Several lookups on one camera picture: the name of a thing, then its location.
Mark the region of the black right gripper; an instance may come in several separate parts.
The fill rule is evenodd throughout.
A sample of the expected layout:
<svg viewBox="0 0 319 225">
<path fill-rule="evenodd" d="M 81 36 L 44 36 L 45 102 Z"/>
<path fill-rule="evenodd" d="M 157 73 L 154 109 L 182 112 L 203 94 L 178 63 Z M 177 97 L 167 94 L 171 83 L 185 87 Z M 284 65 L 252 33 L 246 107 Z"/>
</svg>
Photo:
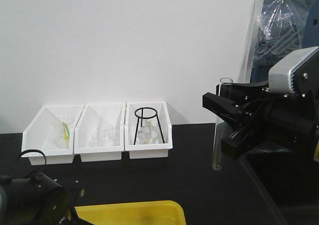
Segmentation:
<svg viewBox="0 0 319 225">
<path fill-rule="evenodd" d="M 202 106 L 228 125 L 221 152 L 237 159 L 263 142 L 273 142 L 306 160 L 319 158 L 319 99 L 310 89 L 271 93 L 267 81 L 233 83 L 230 99 L 213 93 Z"/>
</svg>

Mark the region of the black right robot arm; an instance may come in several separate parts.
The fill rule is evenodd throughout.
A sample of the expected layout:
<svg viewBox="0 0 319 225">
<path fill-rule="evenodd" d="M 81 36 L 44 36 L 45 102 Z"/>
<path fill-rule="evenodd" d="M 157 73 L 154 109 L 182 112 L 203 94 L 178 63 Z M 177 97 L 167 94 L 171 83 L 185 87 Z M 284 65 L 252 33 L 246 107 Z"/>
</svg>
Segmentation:
<svg viewBox="0 0 319 225">
<path fill-rule="evenodd" d="M 221 152 L 238 159 L 263 142 L 273 142 L 313 160 L 319 140 L 319 100 L 314 89 L 278 93 L 268 81 L 218 86 L 220 94 L 202 96 L 202 106 L 231 128 Z"/>
</svg>

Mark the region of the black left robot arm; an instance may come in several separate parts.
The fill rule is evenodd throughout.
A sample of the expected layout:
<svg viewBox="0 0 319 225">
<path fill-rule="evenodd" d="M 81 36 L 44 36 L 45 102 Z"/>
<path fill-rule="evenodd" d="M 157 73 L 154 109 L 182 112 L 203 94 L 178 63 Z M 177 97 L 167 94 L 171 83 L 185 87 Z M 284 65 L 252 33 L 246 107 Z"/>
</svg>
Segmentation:
<svg viewBox="0 0 319 225">
<path fill-rule="evenodd" d="M 14 175 L 0 177 L 0 223 L 2 225 L 89 225 L 79 217 L 75 203 L 84 188 L 66 188 L 43 173 L 47 158 L 41 150 L 28 149 L 20 153 L 16 161 L 28 153 L 39 153 L 44 164 L 39 171 L 31 171 L 23 178 Z"/>
</svg>

